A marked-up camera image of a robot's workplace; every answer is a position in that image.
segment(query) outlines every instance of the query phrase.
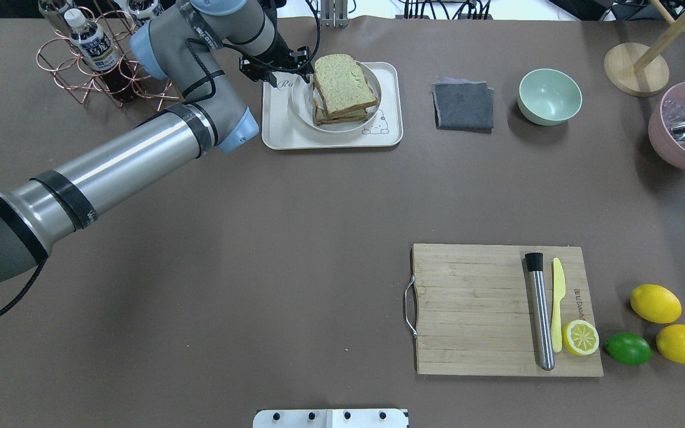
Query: plastic bottle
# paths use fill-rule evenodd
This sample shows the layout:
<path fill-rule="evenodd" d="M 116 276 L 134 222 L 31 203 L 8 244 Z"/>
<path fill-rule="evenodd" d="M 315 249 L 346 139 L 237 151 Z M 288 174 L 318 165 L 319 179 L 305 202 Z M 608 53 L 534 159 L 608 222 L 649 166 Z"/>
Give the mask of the plastic bottle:
<path fill-rule="evenodd" d="M 76 7 L 73 0 L 38 0 L 38 2 L 41 15 L 49 21 L 49 24 L 52 24 L 52 27 L 55 27 L 55 30 L 59 30 L 63 36 L 67 37 L 70 34 L 70 27 L 62 15 L 68 9 Z"/>
<path fill-rule="evenodd" d="M 88 21 L 78 9 L 66 11 L 65 20 L 71 27 L 70 43 L 78 48 L 89 68 L 102 73 L 100 78 L 112 97 L 121 102 L 133 100 L 136 94 L 131 87 L 131 80 L 126 77 L 131 76 L 131 68 L 125 60 L 121 60 L 103 27 Z"/>
<path fill-rule="evenodd" d="M 160 0 L 128 0 L 128 11 L 134 17 L 136 24 L 141 27 L 150 19 L 163 13 Z"/>
<path fill-rule="evenodd" d="M 128 10 L 128 0 L 113 0 L 116 5 L 120 8 L 120 10 L 124 11 L 127 14 L 131 14 L 131 11 Z"/>

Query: white tray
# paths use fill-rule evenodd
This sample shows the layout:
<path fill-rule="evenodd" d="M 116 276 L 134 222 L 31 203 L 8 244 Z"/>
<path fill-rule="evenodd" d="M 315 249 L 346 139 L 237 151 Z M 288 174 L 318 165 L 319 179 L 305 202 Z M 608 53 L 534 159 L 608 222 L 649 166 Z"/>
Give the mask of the white tray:
<path fill-rule="evenodd" d="M 400 113 L 398 73 L 387 62 L 364 62 L 382 87 L 380 108 L 363 130 L 348 133 L 322 133 L 294 113 L 290 106 L 291 85 L 296 75 L 275 73 L 277 87 L 263 84 L 263 119 L 261 138 L 274 150 L 337 149 L 341 147 L 388 147 L 403 138 L 403 118 Z"/>

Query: light blue joint cap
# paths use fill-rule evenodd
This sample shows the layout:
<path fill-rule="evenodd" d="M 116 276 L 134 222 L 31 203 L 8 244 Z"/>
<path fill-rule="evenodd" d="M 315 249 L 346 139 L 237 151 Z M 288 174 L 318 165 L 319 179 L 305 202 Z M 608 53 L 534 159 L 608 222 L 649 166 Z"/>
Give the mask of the light blue joint cap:
<path fill-rule="evenodd" d="M 223 16 L 242 9 L 247 0 L 190 0 L 190 3 L 204 14 Z"/>
<path fill-rule="evenodd" d="M 168 78 L 168 75 L 160 68 L 158 60 L 155 59 L 155 53 L 152 52 L 150 22 L 144 24 L 131 36 L 131 51 L 134 52 L 136 60 L 139 61 L 139 64 L 141 64 L 145 70 L 147 70 L 147 73 L 149 73 L 150 76 L 158 80 L 165 80 Z"/>
<path fill-rule="evenodd" d="M 242 146 L 242 143 L 250 138 L 258 135 L 258 122 L 255 121 L 253 115 L 250 113 L 250 108 L 245 109 L 245 114 L 242 114 L 239 124 L 229 133 L 224 141 L 221 141 L 217 147 L 223 152 L 228 153 Z"/>

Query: table surface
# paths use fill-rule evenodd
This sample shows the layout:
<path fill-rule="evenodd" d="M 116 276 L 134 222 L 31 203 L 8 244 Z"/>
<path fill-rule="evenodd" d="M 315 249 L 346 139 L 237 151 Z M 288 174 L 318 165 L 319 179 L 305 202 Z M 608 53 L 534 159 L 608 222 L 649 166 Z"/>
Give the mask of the table surface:
<path fill-rule="evenodd" d="M 280 22 L 290 46 L 312 21 Z M 685 172 L 649 144 L 660 97 L 612 87 L 609 48 L 659 22 L 434 22 L 361 17 L 322 34 L 399 73 L 405 135 L 387 149 L 275 152 L 259 138 L 188 163 L 54 248 L 0 319 L 0 427 L 250 426 L 258 409 L 401 407 L 411 426 L 685 426 L 685 366 L 603 355 L 600 379 L 418 376 L 403 291 L 417 242 L 579 246 L 603 338 L 661 326 L 636 285 L 683 303 Z M 36 68 L 43 20 L 0 20 L 0 190 L 134 127 L 153 108 L 80 106 Z M 261 112 L 261 88 L 218 52 Z M 685 81 L 685 35 L 664 52 Z M 584 105 L 538 127 L 522 76 L 563 70 Z M 436 130 L 431 84 L 486 80 L 491 133 Z M 27 280 L 0 284 L 0 308 Z"/>

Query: gray cloth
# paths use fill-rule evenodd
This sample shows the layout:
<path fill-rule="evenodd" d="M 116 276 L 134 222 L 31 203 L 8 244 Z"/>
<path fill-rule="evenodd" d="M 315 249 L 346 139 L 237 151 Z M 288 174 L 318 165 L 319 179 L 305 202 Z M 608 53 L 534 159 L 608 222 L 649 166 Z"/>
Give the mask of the gray cloth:
<path fill-rule="evenodd" d="M 433 83 L 435 122 L 440 130 L 492 130 L 493 88 L 484 81 L 444 78 Z"/>

